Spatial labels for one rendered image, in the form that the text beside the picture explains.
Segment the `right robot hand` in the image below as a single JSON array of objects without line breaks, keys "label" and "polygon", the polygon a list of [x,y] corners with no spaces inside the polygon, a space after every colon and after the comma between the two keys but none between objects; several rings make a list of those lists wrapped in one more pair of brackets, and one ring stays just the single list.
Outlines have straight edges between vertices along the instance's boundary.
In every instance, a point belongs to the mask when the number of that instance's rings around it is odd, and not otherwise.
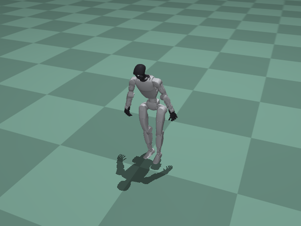
[{"label": "right robot hand", "polygon": [[130,107],[128,107],[128,109],[126,109],[125,108],[125,110],[124,110],[124,113],[126,113],[128,116],[132,116],[131,114],[130,114]]}]

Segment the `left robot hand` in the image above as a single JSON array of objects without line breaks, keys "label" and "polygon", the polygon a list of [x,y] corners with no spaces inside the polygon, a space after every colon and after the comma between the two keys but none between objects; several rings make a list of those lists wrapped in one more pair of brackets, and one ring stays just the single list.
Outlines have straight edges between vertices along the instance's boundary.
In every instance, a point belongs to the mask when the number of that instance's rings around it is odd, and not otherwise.
[{"label": "left robot hand", "polygon": [[170,118],[168,120],[171,119],[171,121],[174,121],[174,120],[176,120],[176,118],[178,118],[175,112],[171,113],[170,110],[168,110],[168,111],[170,113]]}]

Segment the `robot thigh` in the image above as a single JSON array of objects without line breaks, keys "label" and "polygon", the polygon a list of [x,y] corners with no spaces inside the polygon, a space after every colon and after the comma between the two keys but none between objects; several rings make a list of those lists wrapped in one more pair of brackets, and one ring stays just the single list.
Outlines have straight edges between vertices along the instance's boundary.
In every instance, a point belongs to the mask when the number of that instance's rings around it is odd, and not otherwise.
[{"label": "robot thigh", "polygon": [[158,104],[158,109],[156,114],[156,134],[155,134],[156,136],[157,135],[162,136],[166,112],[167,112],[167,107],[162,104]]},{"label": "robot thigh", "polygon": [[147,105],[146,102],[143,102],[139,106],[139,120],[141,127],[147,134],[152,132],[152,127],[148,125],[148,114],[147,114]]}]

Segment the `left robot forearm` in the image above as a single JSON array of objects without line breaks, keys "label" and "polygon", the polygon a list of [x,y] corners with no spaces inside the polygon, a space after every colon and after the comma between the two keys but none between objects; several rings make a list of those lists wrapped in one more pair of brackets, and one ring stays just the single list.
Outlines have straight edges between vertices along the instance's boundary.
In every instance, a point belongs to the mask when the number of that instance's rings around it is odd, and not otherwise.
[{"label": "left robot forearm", "polygon": [[163,97],[164,103],[166,104],[167,108],[170,110],[170,112],[174,112],[173,106],[171,105],[170,98],[167,95],[164,95]]}]

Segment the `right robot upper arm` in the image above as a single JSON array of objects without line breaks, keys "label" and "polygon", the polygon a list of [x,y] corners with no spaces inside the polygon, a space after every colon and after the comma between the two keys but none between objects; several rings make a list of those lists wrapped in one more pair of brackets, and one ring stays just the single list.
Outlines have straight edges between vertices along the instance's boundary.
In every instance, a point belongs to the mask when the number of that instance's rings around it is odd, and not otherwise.
[{"label": "right robot upper arm", "polygon": [[129,94],[128,94],[128,97],[130,98],[133,98],[134,97],[134,89],[135,89],[135,79],[136,79],[136,76],[135,77],[132,77],[129,81]]}]

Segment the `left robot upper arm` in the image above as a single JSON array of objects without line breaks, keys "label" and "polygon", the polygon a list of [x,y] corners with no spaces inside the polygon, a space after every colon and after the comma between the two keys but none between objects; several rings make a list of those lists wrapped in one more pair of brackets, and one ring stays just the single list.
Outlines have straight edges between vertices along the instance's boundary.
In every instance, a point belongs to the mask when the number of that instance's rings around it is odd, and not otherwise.
[{"label": "left robot upper arm", "polygon": [[159,78],[153,78],[152,83],[159,90],[159,92],[161,93],[160,99],[163,100],[164,95],[167,95],[167,93],[166,93],[166,90],[163,86],[162,80],[159,79]]}]

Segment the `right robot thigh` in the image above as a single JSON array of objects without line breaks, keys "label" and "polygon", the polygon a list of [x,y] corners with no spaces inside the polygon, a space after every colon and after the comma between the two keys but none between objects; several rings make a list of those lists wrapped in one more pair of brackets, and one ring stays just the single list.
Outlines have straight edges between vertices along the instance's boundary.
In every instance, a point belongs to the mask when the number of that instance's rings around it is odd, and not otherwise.
[{"label": "right robot thigh", "polygon": [[148,114],[147,114],[147,105],[146,102],[143,102],[139,106],[139,120],[141,127],[147,134],[152,132],[152,127],[148,125]]}]

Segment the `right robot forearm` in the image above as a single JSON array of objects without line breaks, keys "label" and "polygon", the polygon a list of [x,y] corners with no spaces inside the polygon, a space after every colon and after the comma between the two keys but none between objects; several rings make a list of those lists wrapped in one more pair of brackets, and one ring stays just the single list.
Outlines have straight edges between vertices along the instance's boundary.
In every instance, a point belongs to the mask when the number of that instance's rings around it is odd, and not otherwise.
[{"label": "right robot forearm", "polygon": [[128,107],[131,106],[132,98],[128,97],[129,92],[127,93],[127,100],[126,100],[126,105],[125,108],[128,109]]}]

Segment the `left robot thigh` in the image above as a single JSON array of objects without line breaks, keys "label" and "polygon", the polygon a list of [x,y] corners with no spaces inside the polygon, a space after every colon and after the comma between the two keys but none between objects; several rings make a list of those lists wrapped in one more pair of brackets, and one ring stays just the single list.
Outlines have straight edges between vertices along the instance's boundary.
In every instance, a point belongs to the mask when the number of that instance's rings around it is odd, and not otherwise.
[{"label": "left robot thigh", "polygon": [[158,104],[158,109],[156,114],[156,134],[155,134],[156,136],[157,135],[162,136],[166,112],[167,112],[167,107],[162,104]]}]

